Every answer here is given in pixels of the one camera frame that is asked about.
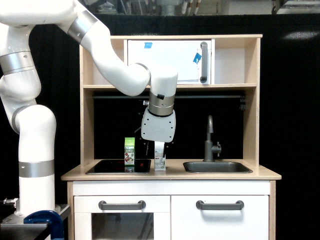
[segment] wooden shelf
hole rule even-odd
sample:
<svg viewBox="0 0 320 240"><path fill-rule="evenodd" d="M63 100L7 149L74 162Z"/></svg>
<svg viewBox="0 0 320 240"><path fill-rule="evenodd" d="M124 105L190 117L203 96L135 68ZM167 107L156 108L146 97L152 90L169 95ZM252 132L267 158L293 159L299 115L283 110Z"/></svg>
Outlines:
<svg viewBox="0 0 320 240"><path fill-rule="evenodd" d="M257 87L256 83L240 83L240 84L179 84L177 85L177 91L236 91L236 90L247 90L254 89ZM117 91L112 85L83 85L83 89L89 89L92 91Z"/></svg>

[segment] metal rod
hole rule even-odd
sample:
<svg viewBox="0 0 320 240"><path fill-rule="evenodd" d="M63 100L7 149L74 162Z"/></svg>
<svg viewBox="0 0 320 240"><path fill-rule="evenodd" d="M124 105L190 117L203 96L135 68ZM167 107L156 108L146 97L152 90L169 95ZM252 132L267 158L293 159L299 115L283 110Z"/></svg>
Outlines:
<svg viewBox="0 0 320 240"><path fill-rule="evenodd" d="M241 99L243 95L176 95L175 99ZM149 99L149 96L93 96L93 99Z"/></svg>

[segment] juice box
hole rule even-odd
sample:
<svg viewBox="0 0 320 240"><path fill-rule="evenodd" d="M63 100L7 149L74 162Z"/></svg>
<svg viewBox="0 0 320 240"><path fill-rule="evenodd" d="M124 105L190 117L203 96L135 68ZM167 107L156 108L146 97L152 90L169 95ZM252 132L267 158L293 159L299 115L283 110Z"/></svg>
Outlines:
<svg viewBox="0 0 320 240"><path fill-rule="evenodd" d="M124 165L135 165L135 138L126 137L124 139Z"/></svg>

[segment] oven door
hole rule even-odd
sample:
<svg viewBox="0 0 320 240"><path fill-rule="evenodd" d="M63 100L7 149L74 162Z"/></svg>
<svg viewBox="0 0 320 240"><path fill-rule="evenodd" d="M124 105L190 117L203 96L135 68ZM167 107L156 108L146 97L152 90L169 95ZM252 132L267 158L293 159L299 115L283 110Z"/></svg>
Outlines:
<svg viewBox="0 0 320 240"><path fill-rule="evenodd" d="M170 196L75 196L75 240L169 240Z"/></svg>

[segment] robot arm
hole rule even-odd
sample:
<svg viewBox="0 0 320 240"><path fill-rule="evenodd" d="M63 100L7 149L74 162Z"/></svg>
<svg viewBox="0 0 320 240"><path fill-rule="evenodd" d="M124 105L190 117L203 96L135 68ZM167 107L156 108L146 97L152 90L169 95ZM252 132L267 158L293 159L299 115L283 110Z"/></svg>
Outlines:
<svg viewBox="0 0 320 240"><path fill-rule="evenodd" d="M10 125L20 134L17 214L23 216L55 208L56 120L47 107L36 103L41 84L28 44L31 30L39 24L56 24L73 37L122 93L136 96L150 84L141 125L144 139L171 142L176 127L178 73L172 67L150 62L126 66L112 48L109 29L77 0L0 0L0 97Z"/></svg>

